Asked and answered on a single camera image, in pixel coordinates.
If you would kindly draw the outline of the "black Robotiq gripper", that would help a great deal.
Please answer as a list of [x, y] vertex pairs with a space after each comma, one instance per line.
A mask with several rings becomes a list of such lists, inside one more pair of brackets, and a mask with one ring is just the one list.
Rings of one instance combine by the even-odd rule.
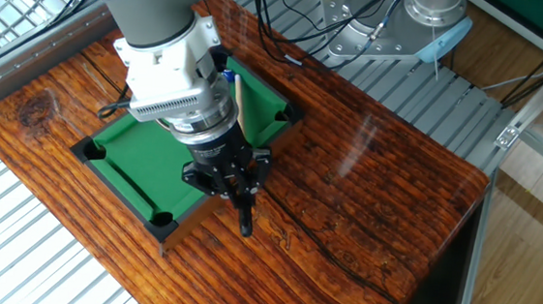
[[[181, 179], [208, 196], [229, 199], [235, 208], [250, 209], [255, 203], [255, 193], [270, 174], [272, 149], [253, 148], [235, 123], [229, 130], [209, 142], [188, 145], [192, 161], [185, 163]], [[236, 180], [223, 171], [231, 164], [243, 167], [241, 195]]]

